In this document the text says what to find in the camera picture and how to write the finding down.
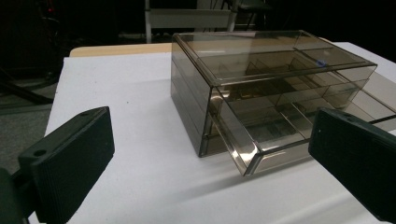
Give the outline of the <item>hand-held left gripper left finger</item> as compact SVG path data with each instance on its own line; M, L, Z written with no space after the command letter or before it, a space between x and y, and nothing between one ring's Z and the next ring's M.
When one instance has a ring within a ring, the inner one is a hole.
M81 112L18 157L22 213L46 224L65 224L77 212L113 158L107 106Z

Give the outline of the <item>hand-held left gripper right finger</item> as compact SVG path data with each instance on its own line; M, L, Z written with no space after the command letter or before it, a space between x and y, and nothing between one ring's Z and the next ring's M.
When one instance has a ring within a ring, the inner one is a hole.
M309 154L374 217L396 224L396 136L348 113L317 111Z

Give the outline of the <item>white table cover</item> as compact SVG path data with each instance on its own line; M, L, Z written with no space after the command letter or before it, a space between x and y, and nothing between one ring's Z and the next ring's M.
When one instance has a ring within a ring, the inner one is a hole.
M196 155L170 96L169 44L73 49L48 127L110 109L115 154L68 224L384 224L316 161L243 176Z

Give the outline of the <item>black stand leg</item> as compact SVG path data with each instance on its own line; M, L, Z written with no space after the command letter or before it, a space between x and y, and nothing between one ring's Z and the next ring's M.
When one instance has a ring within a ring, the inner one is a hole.
M0 91L5 91L7 93L16 95L36 105L47 105L53 103L51 98L36 94L32 91L26 90L23 87L11 83L7 79L7 76L8 73L2 67L0 67Z

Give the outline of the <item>smoked clear plastic drawer cabinet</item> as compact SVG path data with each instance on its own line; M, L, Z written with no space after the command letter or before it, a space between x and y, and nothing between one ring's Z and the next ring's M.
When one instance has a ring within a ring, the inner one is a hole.
M326 62L318 67L317 60ZM200 157L228 151L211 117L218 92L233 99L368 80L375 63L305 31L176 34L171 96Z

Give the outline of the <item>dark chair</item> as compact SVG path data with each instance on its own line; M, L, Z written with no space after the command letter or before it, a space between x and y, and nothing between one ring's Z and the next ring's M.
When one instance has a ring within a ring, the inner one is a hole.
M249 18L247 21L246 30L250 27L253 17L261 13L265 15L270 12L273 8L266 3L265 0L241 0L238 6L238 11L243 13L248 13Z

